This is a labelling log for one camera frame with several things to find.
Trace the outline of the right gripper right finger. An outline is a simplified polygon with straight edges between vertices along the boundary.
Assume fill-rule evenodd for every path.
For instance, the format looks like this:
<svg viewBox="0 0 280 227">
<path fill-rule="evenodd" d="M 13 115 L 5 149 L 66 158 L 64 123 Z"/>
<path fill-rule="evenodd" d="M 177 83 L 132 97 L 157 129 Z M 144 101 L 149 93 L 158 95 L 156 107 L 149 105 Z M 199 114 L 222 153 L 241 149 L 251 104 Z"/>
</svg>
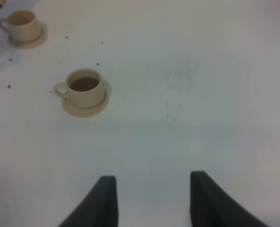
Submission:
<svg viewBox="0 0 280 227">
<path fill-rule="evenodd" d="M 190 175 L 190 218 L 193 227 L 265 227 L 204 171 Z"/>
</svg>

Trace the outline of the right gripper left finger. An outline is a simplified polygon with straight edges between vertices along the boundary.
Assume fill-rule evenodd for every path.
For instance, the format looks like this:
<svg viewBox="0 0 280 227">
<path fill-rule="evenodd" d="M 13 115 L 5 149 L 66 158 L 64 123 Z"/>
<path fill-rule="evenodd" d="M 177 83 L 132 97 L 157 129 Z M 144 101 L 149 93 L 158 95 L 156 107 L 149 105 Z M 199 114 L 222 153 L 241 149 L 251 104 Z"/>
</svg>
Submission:
<svg viewBox="0 0 280 227">
<path fill-rule="evenodd" d="M 117 227 L 116 178 L 102 176 L 84 200 L 60 224 L 61 227 Z"/>
</svg>

